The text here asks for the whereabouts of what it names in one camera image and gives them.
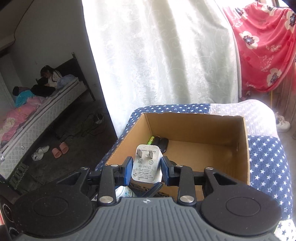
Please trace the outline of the white pill bottle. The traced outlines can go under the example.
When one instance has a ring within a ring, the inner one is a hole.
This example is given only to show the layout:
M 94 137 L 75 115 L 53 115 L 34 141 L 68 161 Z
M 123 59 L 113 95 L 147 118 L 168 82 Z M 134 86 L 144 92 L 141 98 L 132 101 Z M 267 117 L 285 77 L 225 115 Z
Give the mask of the white pill bottle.
M 116 200 L 121 197 L 136 197 L 136 194 L 128 186 L 119 186 L 115 189 Z

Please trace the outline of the white USB charger plug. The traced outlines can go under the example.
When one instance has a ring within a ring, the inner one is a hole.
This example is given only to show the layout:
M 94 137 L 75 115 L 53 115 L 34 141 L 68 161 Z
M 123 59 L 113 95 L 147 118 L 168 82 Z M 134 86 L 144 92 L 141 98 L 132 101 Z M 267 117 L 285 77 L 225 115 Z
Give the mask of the white USB charger plug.
M 133 161 L 132 179 L 137 182 L 156 184 L 162 181 L 161 153 L 158 146 L 139 145 Z

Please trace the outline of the black car key fob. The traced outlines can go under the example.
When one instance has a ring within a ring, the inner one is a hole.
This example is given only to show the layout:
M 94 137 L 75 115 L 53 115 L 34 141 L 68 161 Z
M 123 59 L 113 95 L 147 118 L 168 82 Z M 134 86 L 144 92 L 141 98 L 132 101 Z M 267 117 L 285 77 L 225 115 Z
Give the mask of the black car key fob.
M 169 144 L 169 140 L 167 138 L 161 138 L 159 141 L 159 149 L 161 153 L 165 153 Z

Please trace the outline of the green lip balm tube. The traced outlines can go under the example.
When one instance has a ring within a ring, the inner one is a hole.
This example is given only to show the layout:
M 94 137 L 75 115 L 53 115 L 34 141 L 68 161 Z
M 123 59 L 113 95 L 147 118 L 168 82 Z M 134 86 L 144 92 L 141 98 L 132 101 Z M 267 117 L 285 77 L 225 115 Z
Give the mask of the green lip balm tube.
M 154 136 L 151 136 L 151 138 L 149 139 L 149 141 L 147 142 L 147 144 L 148 144 L 148 145 L 151 145 L 152 142 L 153 142 L 153 140 L 154 140 Z

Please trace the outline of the black cylinder tube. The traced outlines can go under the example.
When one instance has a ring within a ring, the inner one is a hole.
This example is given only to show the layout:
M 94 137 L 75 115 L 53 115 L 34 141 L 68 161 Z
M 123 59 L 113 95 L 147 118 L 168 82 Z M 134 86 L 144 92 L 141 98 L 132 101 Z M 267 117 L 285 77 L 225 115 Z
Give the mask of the black cylinder tube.
M 153 141 L 152 141 L 152 145 L 157 146 L 160 142 L 161 138 L 159 136 L 155 136 Z

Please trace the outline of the brown cardboard box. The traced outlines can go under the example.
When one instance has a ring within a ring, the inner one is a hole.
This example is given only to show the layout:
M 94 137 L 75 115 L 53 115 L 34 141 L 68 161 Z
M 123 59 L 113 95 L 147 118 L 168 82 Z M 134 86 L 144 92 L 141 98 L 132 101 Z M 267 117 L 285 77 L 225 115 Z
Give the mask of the brown cardboard box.
M 120 138 L 107 164 L 122 164 L 151 136 L 168 138 L 165 152 L 176 164 L 202 172 L 206 167 L 250 183 L 247 131 L 241 116 L 198 113 L 143 113 Z

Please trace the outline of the pink slippers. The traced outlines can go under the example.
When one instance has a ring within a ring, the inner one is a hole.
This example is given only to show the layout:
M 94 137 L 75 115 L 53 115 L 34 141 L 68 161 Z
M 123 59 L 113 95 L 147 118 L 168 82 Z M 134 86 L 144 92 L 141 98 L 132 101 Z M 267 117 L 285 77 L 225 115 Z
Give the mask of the pink slippers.
M 52 149 L 52 154 L 55 159 L 60 158 L 62 155 L 67 154 L 69 151 L 69 147 L 65 142 L 62 142 L 58 148 Z

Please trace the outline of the white sneakers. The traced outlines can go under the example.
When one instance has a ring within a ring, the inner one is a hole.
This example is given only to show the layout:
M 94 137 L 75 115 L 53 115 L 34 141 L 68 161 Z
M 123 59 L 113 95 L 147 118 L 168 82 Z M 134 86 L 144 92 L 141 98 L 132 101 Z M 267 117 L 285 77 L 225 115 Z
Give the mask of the white sneakers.
M 33 161 L 40 161 L 44 154 L 48 152 L 49 146 L 39 147 L 36 151 L 31 155 Z

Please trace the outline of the star pattern blanket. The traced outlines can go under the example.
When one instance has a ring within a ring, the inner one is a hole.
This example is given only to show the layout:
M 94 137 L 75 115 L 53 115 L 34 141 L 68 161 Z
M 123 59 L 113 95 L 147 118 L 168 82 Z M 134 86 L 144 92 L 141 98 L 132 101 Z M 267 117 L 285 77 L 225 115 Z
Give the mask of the star pattern blanket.
M 228 104 L 165 104 L 138 108 L 130 116 L 121 136 L 98 163 L 96 170 L 107 162 L 142 113 L 208 113 L 244 117 L 250 154 L 250 185 L 271 195 L 280 204 L 282 215 L 275 235 L 280 240 L 295 240 L 295 224 L 292 220 L 295 195 L 292 192 L 290 169 L 276 131 L 273 111 L 266 104 L 250 99 Z

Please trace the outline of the black box with dials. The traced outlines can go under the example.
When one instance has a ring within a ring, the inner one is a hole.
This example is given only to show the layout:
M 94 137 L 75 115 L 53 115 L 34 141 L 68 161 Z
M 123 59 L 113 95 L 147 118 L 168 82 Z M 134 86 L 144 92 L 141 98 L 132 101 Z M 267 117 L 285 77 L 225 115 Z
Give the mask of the black box with dials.
M 12 204 L 1 195 L 1 240 L 14 240 L 19 235 L 11 208 Z

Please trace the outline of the bed with white mattress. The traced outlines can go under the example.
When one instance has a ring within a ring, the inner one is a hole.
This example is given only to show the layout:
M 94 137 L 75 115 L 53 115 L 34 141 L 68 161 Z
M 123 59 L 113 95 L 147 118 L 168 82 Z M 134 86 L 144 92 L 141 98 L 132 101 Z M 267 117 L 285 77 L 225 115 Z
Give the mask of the bed with white mattress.
M 32 144 L 81 94 L 88 91 L 92 99 L 96 100 L 75 53 L 72 53 L 70 60 L 58 66 L 57 70 L 64 76 L 73 75 L 74 79 L 67 83 L 66 86 L 53 92 L 50 97 L 45 97 L 36 111 L 30 114 L 29 118 L 16 130 L 9 142 L 1 148 L 1 177 L 4 179 L 8 179 L 12 175 Z

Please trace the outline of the person sitting on bed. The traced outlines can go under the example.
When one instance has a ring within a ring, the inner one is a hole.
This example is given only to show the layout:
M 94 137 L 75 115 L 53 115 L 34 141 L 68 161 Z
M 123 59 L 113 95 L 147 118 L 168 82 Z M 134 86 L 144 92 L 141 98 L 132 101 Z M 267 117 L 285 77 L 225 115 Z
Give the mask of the person sitting on bed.
M 58 82 L 62 78 L 62 74 L 49 65 L 44 66 L 41 69 L 40 74 L 41 79 L 31 88 L 31 92 L 35 96 L 51 96 L 57 89 Z

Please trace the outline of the pink bedding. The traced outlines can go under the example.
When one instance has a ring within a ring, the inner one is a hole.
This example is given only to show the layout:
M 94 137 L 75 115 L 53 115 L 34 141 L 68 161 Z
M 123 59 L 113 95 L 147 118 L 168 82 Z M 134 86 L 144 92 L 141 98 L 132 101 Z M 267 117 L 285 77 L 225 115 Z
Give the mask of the pink bedding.
M 1 143 L 9 142 L 18 128 L 33 114 L 45 100 L 44 97 L 34 96 L 26 103 L 9 111 L 4 120 L 1 120 Z

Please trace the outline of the white lace curtain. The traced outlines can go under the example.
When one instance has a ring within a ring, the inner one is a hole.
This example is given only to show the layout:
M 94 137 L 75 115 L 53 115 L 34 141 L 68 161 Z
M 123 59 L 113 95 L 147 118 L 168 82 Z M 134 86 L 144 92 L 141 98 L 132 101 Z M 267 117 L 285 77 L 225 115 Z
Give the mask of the white lace curtain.
M 83 1 L 86 30 L 117 135 L 158 104 L 236 103 L 241 68 L 220 1 Z

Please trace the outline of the red floral cloth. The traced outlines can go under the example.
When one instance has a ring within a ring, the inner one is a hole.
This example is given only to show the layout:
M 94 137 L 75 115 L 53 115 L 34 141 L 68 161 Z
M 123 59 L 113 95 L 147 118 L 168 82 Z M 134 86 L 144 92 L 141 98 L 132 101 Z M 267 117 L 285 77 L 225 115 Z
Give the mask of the red floral cloth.
M 295 12 L 255 1 L 224 13 L 239 50 L 243 93 L 273 91 L 295 57 Z

